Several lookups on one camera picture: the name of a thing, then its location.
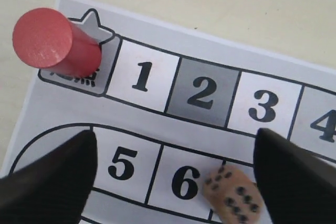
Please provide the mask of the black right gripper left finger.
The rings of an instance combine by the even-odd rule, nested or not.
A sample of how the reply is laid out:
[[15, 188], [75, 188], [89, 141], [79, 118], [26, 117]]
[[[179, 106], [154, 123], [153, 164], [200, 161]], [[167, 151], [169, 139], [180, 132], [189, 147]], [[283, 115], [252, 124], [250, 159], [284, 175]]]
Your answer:
[[97, 167], [96, 135], [84, 130], [1, 178], [1, 223], [79, 223]]

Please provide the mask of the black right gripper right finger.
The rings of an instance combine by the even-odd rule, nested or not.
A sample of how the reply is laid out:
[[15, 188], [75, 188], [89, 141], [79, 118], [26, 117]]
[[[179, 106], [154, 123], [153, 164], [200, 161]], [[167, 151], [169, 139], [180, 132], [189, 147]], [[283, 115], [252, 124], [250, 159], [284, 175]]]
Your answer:
[[335, 167], [276, 132], [255, 137], [254, 175], [273, 223], [335, 223]]

